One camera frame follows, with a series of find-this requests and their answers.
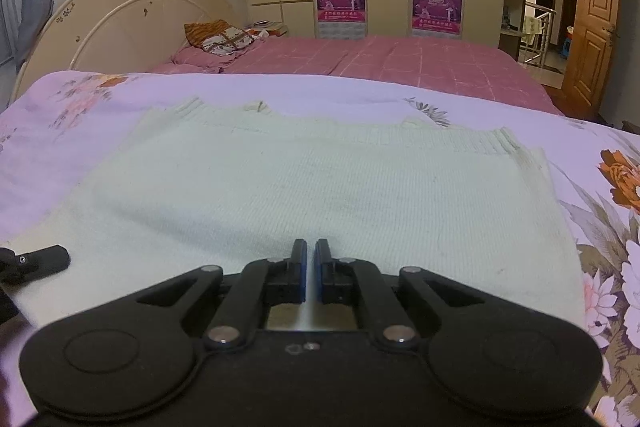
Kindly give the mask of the brown wooden door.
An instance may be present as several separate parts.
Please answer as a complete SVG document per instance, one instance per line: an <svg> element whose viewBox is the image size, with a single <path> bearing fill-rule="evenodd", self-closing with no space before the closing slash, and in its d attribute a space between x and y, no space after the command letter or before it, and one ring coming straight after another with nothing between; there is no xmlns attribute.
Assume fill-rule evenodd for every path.
<svg viewBox="0 0 640 427"><path fill-rule="evenodd" d="M577 0L570 57L562 84L568 109L580 119L599 113L610 79L620 0Z"/></svg>

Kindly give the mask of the pink checked bed cover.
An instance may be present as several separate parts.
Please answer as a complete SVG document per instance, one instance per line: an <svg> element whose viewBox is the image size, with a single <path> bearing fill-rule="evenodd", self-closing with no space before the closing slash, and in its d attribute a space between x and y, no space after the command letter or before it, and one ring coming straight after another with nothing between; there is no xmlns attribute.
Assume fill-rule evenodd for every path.
<svg viewBox="0 0 640 427"><path fill-rule="evenodd" d="M185 46L151 68L157 74L327 75L404 84L559 114L546 90L504 52L462 40L269 37L218 56Z"/></svg>

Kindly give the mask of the lavender floral bed sheet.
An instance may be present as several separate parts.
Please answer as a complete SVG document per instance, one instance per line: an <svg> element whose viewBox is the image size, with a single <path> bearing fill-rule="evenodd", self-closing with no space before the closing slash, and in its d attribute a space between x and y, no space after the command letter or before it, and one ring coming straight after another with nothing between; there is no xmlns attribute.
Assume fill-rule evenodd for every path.
<svg viewBox="0 0 640 427"><path fill-rule="evenodd" d="M150 110L198 100L343 124L506 128L546 158L576 244L585 329L603 364L587 410L639 421L639 140L600 124L398 83L315 75L42 77L1 116L1 242L38 225Z"/></svg>

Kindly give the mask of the metal stair railing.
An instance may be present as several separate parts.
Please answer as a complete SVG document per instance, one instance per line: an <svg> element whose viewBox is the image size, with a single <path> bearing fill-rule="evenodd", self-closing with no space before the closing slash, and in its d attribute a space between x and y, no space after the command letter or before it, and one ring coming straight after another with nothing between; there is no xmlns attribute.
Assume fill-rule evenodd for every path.
<svg viewBox="0 0 640 427"><path fill-rule="evenodd" d="M546 62L556 12L526 1L520 40L520 61L543 68Z"/></svg>

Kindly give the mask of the cream knitted sweater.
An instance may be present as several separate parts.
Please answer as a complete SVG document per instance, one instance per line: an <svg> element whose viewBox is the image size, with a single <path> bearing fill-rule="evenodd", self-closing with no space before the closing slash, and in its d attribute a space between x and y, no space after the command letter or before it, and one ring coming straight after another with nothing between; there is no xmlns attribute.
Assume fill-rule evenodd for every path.
<svg viewBox="0 0 640 427"><path fill-rule="evenodd" d="M506 128L343 124L198 100L150 110L16 251L61 273L12 291L37 327L202 265L235 271L326 239L585 324L577 248L546 158Z"/></svg>

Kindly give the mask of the blue plastic stool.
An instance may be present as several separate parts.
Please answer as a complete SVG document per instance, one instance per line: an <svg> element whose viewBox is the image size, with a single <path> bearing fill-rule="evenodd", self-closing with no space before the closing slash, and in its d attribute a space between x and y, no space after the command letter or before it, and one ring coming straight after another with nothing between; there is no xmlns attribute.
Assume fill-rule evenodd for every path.
<svg viewBox="0 0 640 427"><path fill-rule="evenodd" d="M574 27L567 26L562 49L561 49L562 57L568 58L570 56L570 46L572 45L572 42L573 42L573 32L574 32Z"/></svg>

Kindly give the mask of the lower right purple poster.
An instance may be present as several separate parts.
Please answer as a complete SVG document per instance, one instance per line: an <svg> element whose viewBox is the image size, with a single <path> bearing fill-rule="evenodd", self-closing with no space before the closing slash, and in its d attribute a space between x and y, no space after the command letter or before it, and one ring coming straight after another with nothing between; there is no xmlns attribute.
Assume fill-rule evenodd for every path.
<svg viewBox="0 0 640 427"><path fill-rule="evenodd" d="M415 36L457 38L462 0L412 0L411 30Z"/></svg>

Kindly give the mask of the orange patterned pillow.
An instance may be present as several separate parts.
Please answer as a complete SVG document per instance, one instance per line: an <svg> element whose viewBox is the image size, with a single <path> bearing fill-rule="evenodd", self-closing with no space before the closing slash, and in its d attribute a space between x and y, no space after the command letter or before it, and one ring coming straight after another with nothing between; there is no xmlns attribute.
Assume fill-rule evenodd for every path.
<svg viewBox="0 0 640 427"><path fill-rule="evenodd" d="M246 52L258 42L270 37L269 32L245 30L225 20L207 23L186 23L183 26L190 46L214 55L234 55Z"/></svg>

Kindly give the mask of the cream curved headboard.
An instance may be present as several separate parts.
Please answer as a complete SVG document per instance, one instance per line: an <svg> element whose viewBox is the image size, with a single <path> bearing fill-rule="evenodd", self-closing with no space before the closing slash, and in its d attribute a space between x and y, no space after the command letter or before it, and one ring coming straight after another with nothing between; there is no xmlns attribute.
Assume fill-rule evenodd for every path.
<svg viewBox="0 0 640 427"><path fill-rule="evenodd" d="M228 0L66 0L40 31L11 100L60 70L146 72L186 44L186 23L213 20L242 24Z"/></svg>

